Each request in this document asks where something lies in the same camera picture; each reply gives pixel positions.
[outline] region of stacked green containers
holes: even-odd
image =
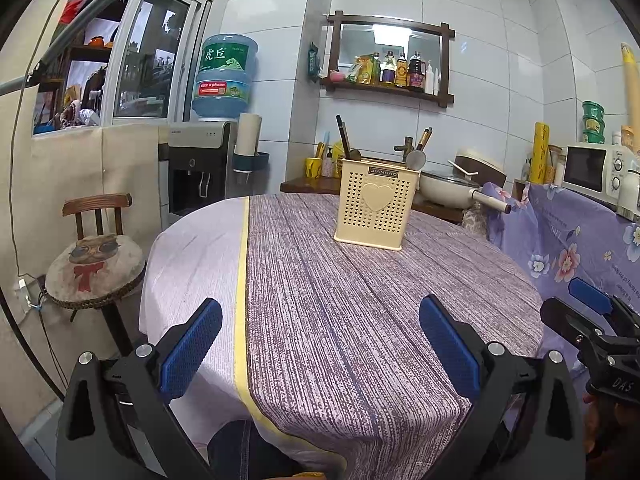
[[[593,101],[582,103],[582,142],[604,144],[604,108]]]

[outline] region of striped tablecloth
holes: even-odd
[[[533,356],[542,303],[508,256],[411,212],[402,251],[333,240],[338,197],[225,200],[163,232],[140,329],[157,342],[206,297],[223,327],[172,409],[197,445],[251,417],[293,458],[345,479],[418,479],[465,416],[418,324],[436,294],[484,340]]]

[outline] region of tablecloth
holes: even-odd
[[[532,356],[540,296],[508,256],[411,212],[402,251],[333,240],[338,197],[225,200],[163,232],[140,329],[151,343],[207,296],[223,327],[187,394],[171,403],[196,444],[230,420],[306,466],[346,479],[418,479],[468,410],[418,324],[436,294],[486,341]]]
[[[568,291],[574,276],[614,294],[638,312],[640,307],[640,225],[569,189],[530,184],[522,200],[495,184],[483,192],[512,205],[508,215],[488,214],[488,238],[529,274],[543,300],[557,297],[613,334],[602,316]],[[572,375],[585,371],[577,349],[544,327],[543,354],[558,349]]]

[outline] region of water bottle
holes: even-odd
[[[237,120],[247,110],[257,52],[258,44],[239,34],[205,40],[191,99],[200,120]]]

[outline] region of yellow tube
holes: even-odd
[[[640,75],[638,65],[631,47],[620,44],[622,50],[622,67],[625,72],[626,110],[634,132],[634,151],[640,152]]]
[[[536,134],[533,138],[533,157],[529,170],[529,182],[543,184],[546,172],[546,154],[549,149],[549,126],[536,123]]]

